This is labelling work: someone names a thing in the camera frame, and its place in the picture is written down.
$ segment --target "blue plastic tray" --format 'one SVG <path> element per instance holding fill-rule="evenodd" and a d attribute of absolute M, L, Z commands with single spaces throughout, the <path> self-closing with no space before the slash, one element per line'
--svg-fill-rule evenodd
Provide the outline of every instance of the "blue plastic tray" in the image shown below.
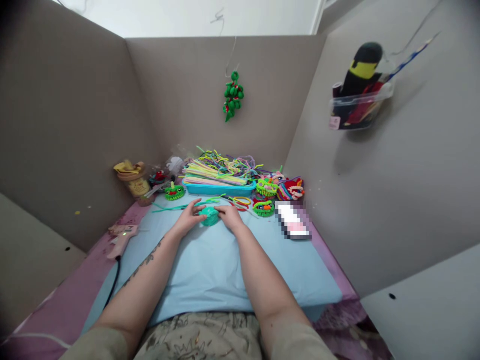
<path fill-rule="evenodd" d="M 217 185 L 203 185 L 203 184 L 187 184 L 185 179 L 182 182 L 183 186 L 187 188 L 190 194 L 202 194 L 202 195 L 222 195 L 235 197 L 241 196 L 249 198 L 252 195 L 252 191 L 257 188 L 257 182 L 247 186 L 217 186 Z"/>

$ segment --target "left hand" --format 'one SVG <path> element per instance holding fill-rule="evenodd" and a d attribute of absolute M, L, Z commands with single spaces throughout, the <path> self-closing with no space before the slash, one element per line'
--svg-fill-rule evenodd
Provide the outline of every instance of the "left hand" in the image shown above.
<path fill-rule="evenodd" d="M 207 219 L 207 215 L 199 215 L 199 212 L 206 208 L 206 206 L 195 206 L 202 199 L 198 198 L 188 204 L 185 210 L 180 215 L 180 218 L 176 221 L 175 225 L 171 228 L 171 231 L 180 237 L 184 237 L 189 233 L 193 227 L 202 221 Z"/>

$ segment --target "hand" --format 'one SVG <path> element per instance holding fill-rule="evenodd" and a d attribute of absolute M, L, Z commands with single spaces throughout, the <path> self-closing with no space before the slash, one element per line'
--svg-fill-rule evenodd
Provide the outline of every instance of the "hand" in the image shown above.
<path fill-rule="evenodd" d="M 226 227 L 233 232 L 245 226 L 236 206 L 215 206 L 215 209 L 218 210 L 218 216 L 223 220 Z"/>
<path fill-rule="evenodd" d="M 201 201 L 202 199 L 198 198 L 189 203 L 170 231 L 183 238 L 195 225 L 205 221 L 207 215 L 199 215 L 199 212 L 205 209 L 206 206 L 195 206 Z"/>

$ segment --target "person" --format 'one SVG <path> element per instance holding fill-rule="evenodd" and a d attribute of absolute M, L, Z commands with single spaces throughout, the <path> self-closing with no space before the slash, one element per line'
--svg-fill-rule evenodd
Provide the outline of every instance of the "person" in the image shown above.
<path fill-rule="evenodd" d="M 182 238 L 206 218 L 199 215 L 205 208 L 196 206 L 200 201 L 188 205 L 62 360 L 336 359 L 234 206 L 215 209 L 238 241 L 243 280 L 255 314 L 186 313 L 146 332 Z"/>

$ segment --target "forearm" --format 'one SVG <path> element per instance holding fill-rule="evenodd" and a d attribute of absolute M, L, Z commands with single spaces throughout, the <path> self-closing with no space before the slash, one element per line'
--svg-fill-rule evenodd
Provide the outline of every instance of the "forearm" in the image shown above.
<path fill-rule="evenodd" d="M 279 322 L 310 325 L 284 278 L 247 226 L 234 231 L 246 291 L 269 354 Z"/>
<path fill-rule="evenodd" d="M 170 230 L 126 281 L 93 326 L 123 333 L 133 357 L 167 286 L 183 235 Z"/>

